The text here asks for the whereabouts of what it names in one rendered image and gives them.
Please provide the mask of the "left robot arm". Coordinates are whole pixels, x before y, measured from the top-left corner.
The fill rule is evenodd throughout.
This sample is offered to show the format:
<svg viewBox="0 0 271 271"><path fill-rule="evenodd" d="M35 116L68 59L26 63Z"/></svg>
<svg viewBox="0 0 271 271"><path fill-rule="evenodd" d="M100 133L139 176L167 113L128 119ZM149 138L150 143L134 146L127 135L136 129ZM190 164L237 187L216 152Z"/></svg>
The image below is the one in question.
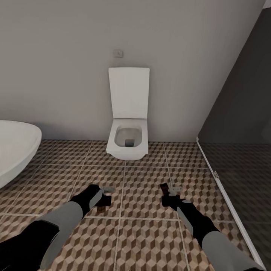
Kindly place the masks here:
<svg viewBox="0 0 271 271"><path fill-rule="evenodd" d="M115 193L115 188L91 184L58 209L32 221L19 235L0 243L0 271L46 269L94 206L111 205L111 196L105 193Z"/></svg>

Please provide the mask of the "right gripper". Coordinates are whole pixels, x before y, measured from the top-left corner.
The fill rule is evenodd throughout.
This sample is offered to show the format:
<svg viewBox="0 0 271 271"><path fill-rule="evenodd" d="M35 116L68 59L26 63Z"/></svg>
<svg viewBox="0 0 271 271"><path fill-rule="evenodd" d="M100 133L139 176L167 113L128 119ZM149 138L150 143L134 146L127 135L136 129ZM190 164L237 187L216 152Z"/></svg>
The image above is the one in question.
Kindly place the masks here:
<svg viewBox="0 0 271 271"><path fill-rule="evenodd" d="M162 196L162 206L163 207L168 207L170 206L171 208L173 208L173 202L175 199L180 199L180 195L176 195L176 196Z"/></svg>

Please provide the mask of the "mousetrap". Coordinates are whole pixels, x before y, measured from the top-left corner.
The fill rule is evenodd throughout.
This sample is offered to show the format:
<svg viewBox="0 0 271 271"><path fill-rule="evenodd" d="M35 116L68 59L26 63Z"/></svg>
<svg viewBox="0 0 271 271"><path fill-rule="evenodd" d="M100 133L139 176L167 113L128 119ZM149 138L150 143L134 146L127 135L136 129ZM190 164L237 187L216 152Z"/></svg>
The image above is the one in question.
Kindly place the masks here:
<svg viewBox="0 0 271 271"><path fill-rule="evenodd" d="M167 183L161 184L160 187L162 189L164 196L168 196L170 194L170 192L168 192L169 187L168 187Z"/></svg>
<svg viewBox="0 0 271 271"><path fill-rule="evenodd" d="M105 213L105 212L106 212L106 207L97 207L97 214Z"/></svg>

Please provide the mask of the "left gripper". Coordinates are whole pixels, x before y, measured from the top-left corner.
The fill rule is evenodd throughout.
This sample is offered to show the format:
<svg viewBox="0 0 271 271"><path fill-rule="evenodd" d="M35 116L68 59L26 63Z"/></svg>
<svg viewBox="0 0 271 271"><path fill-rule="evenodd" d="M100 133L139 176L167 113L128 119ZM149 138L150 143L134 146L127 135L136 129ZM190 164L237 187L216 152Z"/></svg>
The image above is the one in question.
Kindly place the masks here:
<svg viewBox="0 0 271 271"><path fill-rule="evenodd" d="M98 207L106 207L111 205L111 196L103 195L103 201L100 204L96 204Z"/></svg>

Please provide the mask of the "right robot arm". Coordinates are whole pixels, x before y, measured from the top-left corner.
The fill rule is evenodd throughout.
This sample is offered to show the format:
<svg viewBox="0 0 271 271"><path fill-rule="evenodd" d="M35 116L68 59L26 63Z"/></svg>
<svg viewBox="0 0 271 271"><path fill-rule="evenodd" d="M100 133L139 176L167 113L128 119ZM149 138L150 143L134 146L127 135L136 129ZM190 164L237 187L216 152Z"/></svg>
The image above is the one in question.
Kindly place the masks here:
<svg viewBox="0 0 271 271"><path fill-rule="evenodd" d="M168 196L162 196L162 206L170 206L198 240L215 271L265 271L257 262L248 257L214 226L209 217L203 216L191 201L180 199L176 192L182 187L170 187Z"/></svg>

